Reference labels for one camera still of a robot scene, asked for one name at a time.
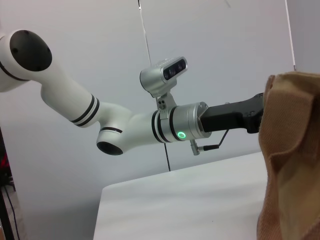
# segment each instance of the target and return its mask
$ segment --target white wall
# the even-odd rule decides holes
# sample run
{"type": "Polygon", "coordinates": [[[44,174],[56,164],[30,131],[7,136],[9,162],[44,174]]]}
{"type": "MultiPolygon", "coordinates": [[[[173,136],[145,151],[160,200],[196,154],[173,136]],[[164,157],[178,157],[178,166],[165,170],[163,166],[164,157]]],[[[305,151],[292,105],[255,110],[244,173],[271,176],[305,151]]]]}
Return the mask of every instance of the white wall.
{"type": "MultiPolygon", "coordinates": [[[[104,102],[153,112],[140,85],[149,57],[136,0],[3,0],[6,33],[28,29],[73,78],[104,102]]],[[[29,82],[0,95],[0,124],[29,240],[93,238],[102,189],[168,171],[162,144],[109,156],[99,124],[81,129],[42,101],[29,82]]]]}
{"type": "Polygon", "coordinates": [[[296,69],[320,73],[320,1],[287,0],[287,5],[296,69]]]}
{"type": "MultiPolygon", "coordinates": [[[[265,89],[268,76],[293,70],[284,0],[141,0],[151,62],[184,56],[189,69],[171,91],[178,105],[238,102],[265,89]]],[[[215,132],[200,144],[218,144],[215,132]]],[[[218,150],[193,156],[167,144],[173,170],[260,151],[257,134],[231,130],[218,150]]]]}

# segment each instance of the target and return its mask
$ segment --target brown cloth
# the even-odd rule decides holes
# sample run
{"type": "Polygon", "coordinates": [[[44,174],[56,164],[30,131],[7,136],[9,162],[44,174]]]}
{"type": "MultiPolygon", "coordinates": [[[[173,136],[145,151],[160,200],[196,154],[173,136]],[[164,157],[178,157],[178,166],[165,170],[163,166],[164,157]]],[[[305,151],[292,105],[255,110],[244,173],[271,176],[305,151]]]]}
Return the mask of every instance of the brown cloth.
{"type": "Polygon", "coordinates": [[[268,181],[258,240],[320,240],[320,74],[270,76],[259,143],[268,181]]]}

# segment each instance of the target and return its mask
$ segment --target white robotic arm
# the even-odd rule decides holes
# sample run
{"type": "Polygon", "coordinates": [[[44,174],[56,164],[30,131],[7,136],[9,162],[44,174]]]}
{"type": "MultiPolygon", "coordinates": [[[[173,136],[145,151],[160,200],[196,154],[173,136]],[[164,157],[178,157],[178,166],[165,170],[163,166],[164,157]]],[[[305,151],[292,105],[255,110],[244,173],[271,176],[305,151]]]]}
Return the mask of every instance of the white robotic arm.
{"type": "Polygon", "coordinates": [[[30,80],[42,85],[43,101],[78,127],[100,123],[97,147],[109,155],[121,155],[142,145],[190,141],[194,155],[220,145],[198,147],[195,139],[212,131],[246,128],[259,130],[262,95],[239,103],[208,107],[204,102],[177,106],[170,90],[188,69],[184,57],[166,59],[143,70],[140,83],[157,100],[157,110],[133,114],[130,110],[100,102],[55,61],[47,44],[35,33],[16,30],[0,34],[0,92],[30,80]]]}

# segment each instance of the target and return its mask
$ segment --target green indicator ring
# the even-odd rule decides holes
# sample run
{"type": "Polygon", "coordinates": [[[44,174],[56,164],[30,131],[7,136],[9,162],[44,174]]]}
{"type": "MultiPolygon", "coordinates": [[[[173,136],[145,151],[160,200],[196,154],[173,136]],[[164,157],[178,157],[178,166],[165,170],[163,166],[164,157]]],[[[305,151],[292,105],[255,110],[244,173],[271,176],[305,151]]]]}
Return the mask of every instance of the green indicator ring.
{"type": "Polygon", "coordinates": [[[185,139],[186,138],[186,134],[182,131],[178,132],[178,137],[181,138],[181,139],[185,139]]]}

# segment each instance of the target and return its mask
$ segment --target black ring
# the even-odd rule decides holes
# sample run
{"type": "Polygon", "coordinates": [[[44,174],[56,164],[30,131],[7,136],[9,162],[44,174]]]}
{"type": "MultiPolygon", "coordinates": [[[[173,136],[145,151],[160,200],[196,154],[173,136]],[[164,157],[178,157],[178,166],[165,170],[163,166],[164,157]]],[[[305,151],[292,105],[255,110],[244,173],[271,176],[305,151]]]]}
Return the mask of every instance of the black ring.
{"type": "Polygon", "coordinates": [[[111,131],[115,131],[115,132],[118,132],[118,133],[122,133],[122,130],[120,130],[118,128],[115,128],[115,127],[111,127],[111,126],[105,126],[105,127],[101,128],[100,132],[103,131],[103,130],[111,130],[111,131]]]}
{"type": "Polygon", "coordinates": [[[22,79],[22,78],[18,78],[16,76],[13,76],[10,72],[7,71],[7,69],[5,69],[5,67],[2,65],[1,61],[0,61],[0,69],[2,69],[2,71],[4,71],[5,74],[7,74],[9,77],[18,80],[18,81],[22,81],[22,82],[27,82],[29,80],[27,79],[22,79]]]}
{"type": "Polygon", "coordinates": [[[87,124],[88,122],[90,122],[91,119],[93,119],[94,116],[96,115],[96,113],[98,112],[99,105],[100,105],[100,102],[99,102],[99,99],[97,98],[97,99],[96,99],[96,106],[95,106],[95,109],[94,109],[94,111],[92,112],[92,114],[88,117],[87,120],[85,120],[83,123],[77,124],[76,126],[81,127],[81,126],[87,124]]]}
{"type": "Polygon", "coordinates": [[[168,139],[166,139],[166,137],[165,137],[165,135],[164,135],[164,132],[162,131],[160,114],[158,115],[157,126],[158,126],[159,134],[160,134],[160,136],[162,137],[162,139],[163,139],[166,143],[171,143],[170,141],[168,141],[168,139]]]}
{"type": "Polygon", "coordinates": [[[174,128],[174,111],[175,111],[176,108],[177,108],[177,106],[175,106],[175,107],[173,107],[173,108],[171,109],[170,116],[169,116],[169,125],[170,125],[171,133],[172,133],[172,135],[174,136],[174,138],[175,138],[176,140],[182,142],[183,140],[181,140],[181,139],[177,136],[177,134],[176,134],[176,132],[175,132],[175,128],[174,128]]]}
{"type": "Polygon", "coordinates": [[[152,132],[153,132],[153,135],[154,135],[155,139],[156,139],[159,143],[164,144],[164,142],[162,142],[162,141],[160,140],[160,138],[158,137],[157,132],[156,132],[155,119],[156,119],[157,112],[158,112],[158,111],[155,111],[155,112],[153,113],[153,115],[152,115],[152,118],[151,118],[152,132]]]}
{"type": "Polygon", "coordinates": [[[81,121],[82,119],[84,119],[85,116],[87,116],[87,114],[90,112],[92,106],[93,106],[94,103],[95,103],[95,97],[94,97],[92,94],[91,94],[91,96],[92,96],[92,99],[91,99],[90,105],[89,105],[89,107],[85,110],[85,112],[84,112],[80,117],[78,117],[76,120],[72,120],[72,121],[70,121],[70,122],[72,122],[72,123],[79,122],[79,121],[81,121]]]}

